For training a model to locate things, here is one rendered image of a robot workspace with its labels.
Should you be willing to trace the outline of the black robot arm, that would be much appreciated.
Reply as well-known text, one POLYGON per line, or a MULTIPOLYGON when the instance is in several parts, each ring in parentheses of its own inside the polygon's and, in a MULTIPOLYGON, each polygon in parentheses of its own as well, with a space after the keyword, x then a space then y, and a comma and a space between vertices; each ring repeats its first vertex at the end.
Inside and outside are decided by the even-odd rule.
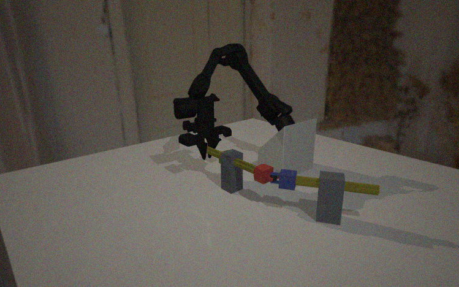
POLYGON ((188 98, 175 98, 174 114, 176 119, 198 117, 212 117, 214 115, 214 102, 220 101, 215 94, 206 96, 210 87, 211 76, 217 66, 230 66, 238 71, 258 100, 256 109, 278 132, 285 126, 295 124, 289 115, 292 107, 281 102, 275 95, 270 94, 264 87, 250 64, 248 54, 241 44, 228 44, 215 48, 206 63, 203 71, 193 81, 188 98), (222 58, 222 56, 226 56, 222 58), (281 114, 280 114, 281 113, 281 114), (278 116, 280 114, 280 116, 278 116))

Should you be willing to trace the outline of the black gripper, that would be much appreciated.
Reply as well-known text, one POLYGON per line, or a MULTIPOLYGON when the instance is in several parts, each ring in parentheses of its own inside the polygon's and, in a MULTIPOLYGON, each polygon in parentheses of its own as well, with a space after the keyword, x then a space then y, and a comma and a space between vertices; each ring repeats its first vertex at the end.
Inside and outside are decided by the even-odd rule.
POLYGON ((207 145, 211 148, 216 148, 219 141, 220 134, 223 134, 224 137, 228 137, 232 135, 232 130, 226 126, 214 126, 216 122, 216 118, 212 117, 198 117, 195 118, 197 121, 197 130, 196 135, 191 133, 181 134, 179 136, 179 143, 190 147, 193 145, 197 145, 202 158, 205 160, 207 154, 207 145), (205 138, 207 143, 205 142, 205 138))

